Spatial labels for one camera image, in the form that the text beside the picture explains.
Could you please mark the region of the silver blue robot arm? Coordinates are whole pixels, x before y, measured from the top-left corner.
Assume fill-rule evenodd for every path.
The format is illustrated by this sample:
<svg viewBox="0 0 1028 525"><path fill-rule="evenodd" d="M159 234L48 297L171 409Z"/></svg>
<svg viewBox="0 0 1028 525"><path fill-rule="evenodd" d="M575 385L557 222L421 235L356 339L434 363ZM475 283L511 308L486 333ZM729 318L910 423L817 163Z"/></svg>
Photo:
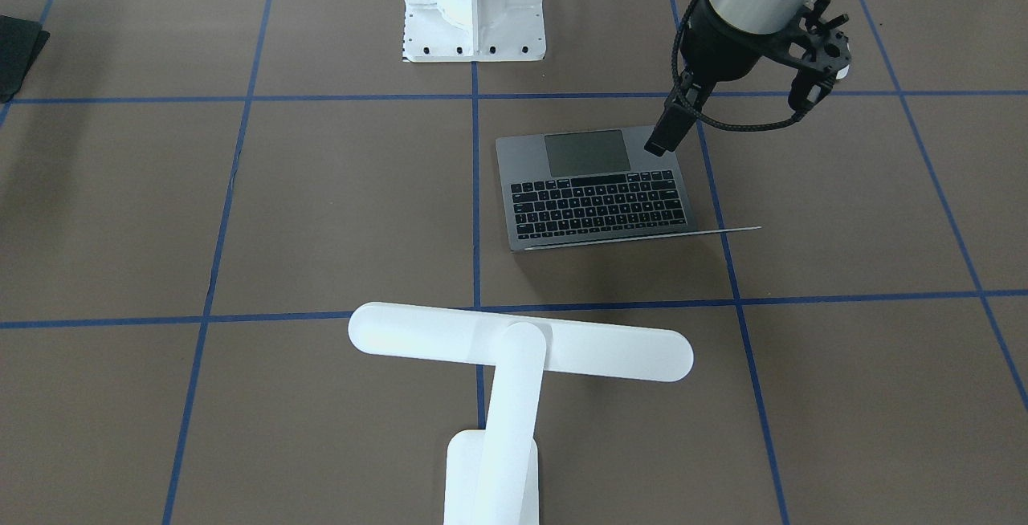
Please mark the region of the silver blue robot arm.
<svg viewBox="0 0 1028 525"><path fill-rule="evenodd" d="M645 148L675 151L696 123L723 132L775 132L796 125L832 93L851 66L843 25L827 18L830 0L690 0L671 51L671 92ZM704 112L720 83L747 76L762 59L794 70L790 116L759 125L730 124Z"/></svg>

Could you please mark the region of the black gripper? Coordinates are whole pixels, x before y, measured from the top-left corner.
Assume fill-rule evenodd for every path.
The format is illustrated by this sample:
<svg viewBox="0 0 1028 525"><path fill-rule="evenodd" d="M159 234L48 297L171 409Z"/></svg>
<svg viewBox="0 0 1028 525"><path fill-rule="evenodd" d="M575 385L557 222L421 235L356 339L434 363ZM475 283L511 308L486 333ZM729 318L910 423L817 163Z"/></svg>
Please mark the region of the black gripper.
<svg viewBox="0 0 1028 525"><path fill-rule="evenodd" d="M694 0L682 25L680 57L684 74L680 91L684 100L706 100L719 83L737 81L752 71L765 57L776 35L750 34L737 29L715 13L708 0ZM645 151L661 157L673 153L696 123L696 116L683 101L669 96L663 112L645 143Z"/></svg>

